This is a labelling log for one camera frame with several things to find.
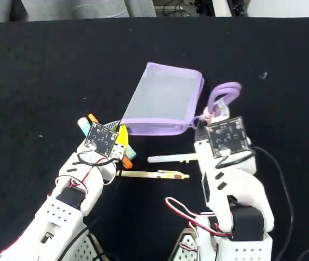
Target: black circuit board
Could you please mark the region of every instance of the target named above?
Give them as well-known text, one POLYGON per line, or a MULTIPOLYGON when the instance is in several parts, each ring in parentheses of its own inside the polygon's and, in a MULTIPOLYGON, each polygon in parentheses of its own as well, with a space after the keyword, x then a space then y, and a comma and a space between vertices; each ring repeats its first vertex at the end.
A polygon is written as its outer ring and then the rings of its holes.
POLYGON ((250 149, 242 117, 213 123, 205 128, 214 158, 222 157, 220 151, 228 148, 231 154, 250 149))
POLYGON ((84 145, 108 158, 116 143, 117 136, 117 132, 98 122, 93 122, 84 145))

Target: black table surface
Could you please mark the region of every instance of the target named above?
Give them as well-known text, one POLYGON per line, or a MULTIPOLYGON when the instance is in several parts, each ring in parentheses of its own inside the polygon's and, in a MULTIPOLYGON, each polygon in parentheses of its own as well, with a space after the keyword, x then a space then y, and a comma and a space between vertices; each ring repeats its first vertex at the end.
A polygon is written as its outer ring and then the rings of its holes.
MULTIPOLYGON (((270 151, 283 168, 295 209, 283 260, 296 260, 309 249, 309 18, 0 24, 0 250, 28 226, 82 141, 77 120, 88 113, 102 123, 121 118, 148 61, 202 72, 206 83, 197 113, 212 87, 242 83, 231 113, 244 117, 254 145, 270 151)), ((130 137, 138 154, 135 170, 179 170, 191 177, 117 178, 105 187, 85 221, 101 216, 92 231, 105 251, 121 260, 166 260, 187 223, 164 197, 205 210, 196 162, 146 161, 193 152, 193 134, 130 137)), ((276 254, 289 226, 288 205, 273 163, 258 154, 257 164, 275 215, 276 254)))

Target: purple loop handle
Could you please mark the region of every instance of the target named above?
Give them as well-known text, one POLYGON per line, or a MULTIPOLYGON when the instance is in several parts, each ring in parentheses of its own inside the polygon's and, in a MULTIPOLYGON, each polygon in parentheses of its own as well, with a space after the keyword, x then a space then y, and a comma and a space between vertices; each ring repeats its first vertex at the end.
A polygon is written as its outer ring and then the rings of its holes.
POLYGON ((226 105, 233 102, 240 94, 242 86, 237 82, 222 83, 216 86, 210 93, 208 100, 208 112, 210 114, 215 113, 216 116, 220 114, 217 106, 214 105, 215 100, 218 96, 224 95, 223 99, 226 105))

